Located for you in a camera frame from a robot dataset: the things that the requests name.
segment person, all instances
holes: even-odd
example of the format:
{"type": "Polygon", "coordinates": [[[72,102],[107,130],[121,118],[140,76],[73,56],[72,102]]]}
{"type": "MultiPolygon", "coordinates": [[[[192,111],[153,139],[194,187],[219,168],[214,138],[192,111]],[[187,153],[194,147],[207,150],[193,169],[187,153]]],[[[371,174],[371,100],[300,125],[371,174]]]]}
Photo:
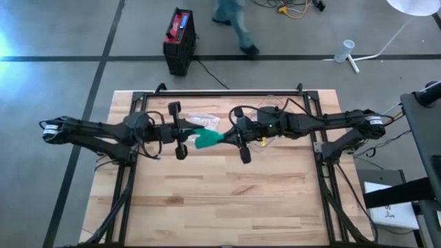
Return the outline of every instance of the person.
{"type": "Polygon", "coordinates": [[[240,49],[254,58],[260,51],[245,27],[244,6],[245,0],[215,0],[212,20],[215,23],[232,25],[238,35],[240,49]]]}

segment wooden tabletop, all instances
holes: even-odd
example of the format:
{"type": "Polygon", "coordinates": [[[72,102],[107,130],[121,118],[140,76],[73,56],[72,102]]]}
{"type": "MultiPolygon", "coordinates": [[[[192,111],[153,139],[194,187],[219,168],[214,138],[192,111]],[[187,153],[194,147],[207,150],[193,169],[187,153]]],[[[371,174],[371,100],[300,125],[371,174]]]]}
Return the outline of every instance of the wooden tabletop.
{"type": "MultiPolygon", "coordinates": [[[[324,113],[340,112],[334,90],[318,92],[324,113]]],[[[216,130],[225,132],[231,127],[227,114],[233,107],[283,105],[286,98],[155,96],[148,100],[147,110],[164,113],[166,121],[172,121],[167,114],[167,104],[180,101],[181,117],[195,113],[217,116],[220,121],[216,130]]],[[[291,98],[303,105],[302,98],[291,98]]],[[[121,122],[129,114],[131,99],[131,91],[115,92],[107,122],[121,122]]],[[[289,111],[302,112],[294,104],[289,105],[289,111]]],[[[333,141],[345,131],[327,133],[333,141]]],[[[156,144],[146,146],[150,153],[155,153],[156,144]]],[[[176,144],[164,145],[159,161],[139,156],[125,245],[329,244],[309,136],[294,141],[276,138],[263,151],[255,149],[257,152],[252,152],[252,162],[247,165],[242,164],[238,149],[233,145],[206,149],[189,145],[184,161],[176,159],[175,148],[176,144]]],[[[363,201],[352,157],[343,155],[340,162],[363,201]]],[[[89,238],[88,231],[95,231],[109,213],[116,172],[115,165],[102,166],[96,172],[80,241],[89,238]]],[[[355,226],[372,239],[369,221],[338,170],[336,177],[345,212],[355,226]]],[[[339,237],[335,213],[331,212],[339,237]]],[[[114,237],[118,233],[119,219],[114,237]]]]}

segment gray floor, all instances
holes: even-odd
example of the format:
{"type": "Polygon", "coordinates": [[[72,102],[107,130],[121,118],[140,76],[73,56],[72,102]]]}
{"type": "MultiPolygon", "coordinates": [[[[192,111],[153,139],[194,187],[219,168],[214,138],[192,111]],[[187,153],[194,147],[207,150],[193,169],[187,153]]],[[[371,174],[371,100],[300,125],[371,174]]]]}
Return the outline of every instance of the gray floor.
{"type": "MultiPolygon", "coordinates": [[[[0,0],[0,56],[101,55],[118,0],[0,0]]],[[[175,6],[194,11],[200,37],[197,54],[240,54],[231,28],[210,21],[212,1],[127,0],[111,55],[160,55],[175,6]]],[[[376,53],[408,19],[386,1],[327,0],[291,20],[247,2],[247,22],[262,54],[333,54],[344,39],[354,54],[376,53]]],[[[387,54],[440,54],[441,30],[431,17],[414,18],[387,54]]],[[[399,95],[439,80],[441,60],[363,61],[349,65],[323,61],[206,61],[231,89],[337,89],[343,110],[383,112],[399,95]]],[[[67,115],[80,118],[98,67],[95,62],[0,62],[0,243],[2,247],[40,247],[57,199],[71,145],[47,145],[38,121],[67,115]]],[[[170,76],[165,62],[107,63],[92,110],[104,121],[115,90],[221,89],[201,65],[185,78],[170,76]]],[[[408,128],[392,125],[391,138],[408,128]]],[[[94,159],[82,150],[56,245],[75,244],[92,184],[94,159]]],[[[371,159],[387,169],[403,169],[407,180],[425,175],[411,135],[378,151],[371,159]]],[[[357,166],[371,169],[367,163],[357,166]]],[[[381,232],[380,241],[415,245],[412,237],[381,232]]]]}

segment plastic bag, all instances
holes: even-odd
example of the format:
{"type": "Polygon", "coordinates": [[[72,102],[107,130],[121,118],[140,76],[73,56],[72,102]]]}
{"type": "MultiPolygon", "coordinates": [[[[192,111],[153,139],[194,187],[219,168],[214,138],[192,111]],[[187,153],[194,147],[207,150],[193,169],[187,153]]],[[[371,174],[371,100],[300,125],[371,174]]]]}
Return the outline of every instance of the plastic bag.
{"type": "MultiPolygon", "coordinates": [[[[202,125],[211,131],[216,131],[219,124],[219,118],[211,114],[189,114],[186,119],[191,123],[202,125]]],[[[197,137],[198,135],[190,135],[185,143],[194,146],[194,141],[197,137]]]]}

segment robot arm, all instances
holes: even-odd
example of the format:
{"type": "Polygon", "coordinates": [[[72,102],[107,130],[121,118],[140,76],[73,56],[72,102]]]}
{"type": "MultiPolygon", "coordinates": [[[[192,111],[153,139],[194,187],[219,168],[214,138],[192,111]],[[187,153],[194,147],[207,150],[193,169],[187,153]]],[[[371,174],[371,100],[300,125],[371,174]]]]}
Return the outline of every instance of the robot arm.
{"type": "MultiPolygon", "coordinates": [[[[107,154],[111,159],[120,163],[133,163],[136,144],[158,141],[161,144],[176,141],[177,159],[185,159],[187,147],[183,144],[194,130],[203,128],[179,118],[181,111],[179,102],[169,104],[169,114],[173,116],[173,123],[156,124],[149,116],[151,112],[135,112],[124,118],[122,123],[110,125],[80,121],[62,116],[44,121],[43,139],[50,144],[71,143],[88,148],[96,153],[107,154]],[[110,143],[102,138],[113,139],[110,143]]],[[[261,107],[257,109],[257,121],[252,121],[243,114],[241,106],[231,110],[236,122],[232,128],[223,134],[217,143],[235,145],[240,150],[242,162],[250,163],[251,154],[247,144],[252,141],[261,141],[263,138],[284,136],[297,139],[320,130],[334,130],[352,127],[340,139],[332,143],[321,145],[322,156],[325,161],[334,161],[340,158],[341,152],[348,147],[354,147],[365,139],[378,139],[385,133],[381,115],[371,110],[354,110],[339,114],[325,114],[313,116],[311,114],[294,114],[278,107],[261,107]]]]}

